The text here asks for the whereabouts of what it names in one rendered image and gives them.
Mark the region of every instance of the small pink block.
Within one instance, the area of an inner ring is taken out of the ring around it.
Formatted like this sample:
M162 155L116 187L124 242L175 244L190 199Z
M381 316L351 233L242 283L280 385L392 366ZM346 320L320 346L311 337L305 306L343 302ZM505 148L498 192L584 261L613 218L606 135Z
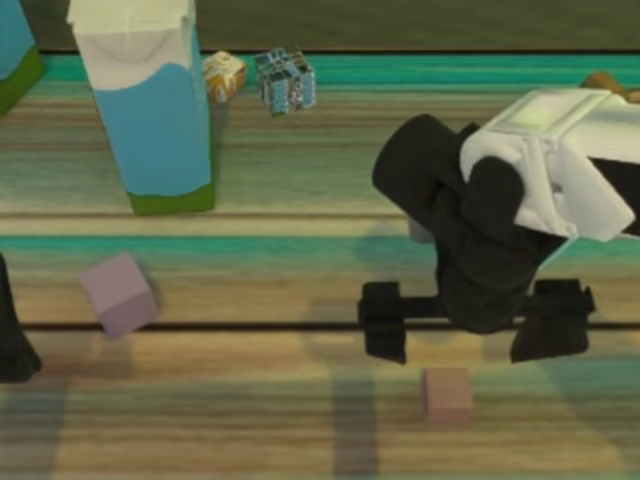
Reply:
M473 390L465 368L430 368L420 374L427 426L455 428L473 414Z
M111 339L138 330L158 317L153 291L128 253L95 265L79 278Z

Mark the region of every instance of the patterned cube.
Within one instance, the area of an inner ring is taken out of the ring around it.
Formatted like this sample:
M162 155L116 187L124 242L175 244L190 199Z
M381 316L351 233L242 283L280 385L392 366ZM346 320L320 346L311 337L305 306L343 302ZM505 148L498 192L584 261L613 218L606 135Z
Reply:
M158 316L151 287L128 253L83 272L80 283L111 339L137 330Z
M420 381L427 426L455 428L471 420L473 391L466 369L425 369Z
M247 66L244 61L227 52L216 52L203 62L209 99L213 103L224 103L244 85Z
M260 98L273 116L316 103L313 68L297 47L277 48L255 57Z

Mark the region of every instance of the orange and white cube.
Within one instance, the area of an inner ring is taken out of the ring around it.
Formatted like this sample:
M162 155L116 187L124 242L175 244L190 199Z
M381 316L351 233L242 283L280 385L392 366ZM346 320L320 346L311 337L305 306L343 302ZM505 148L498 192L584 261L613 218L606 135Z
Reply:
M247 65L228 52L216 52L203 62L209 99L224 103L233 97L247 79Z

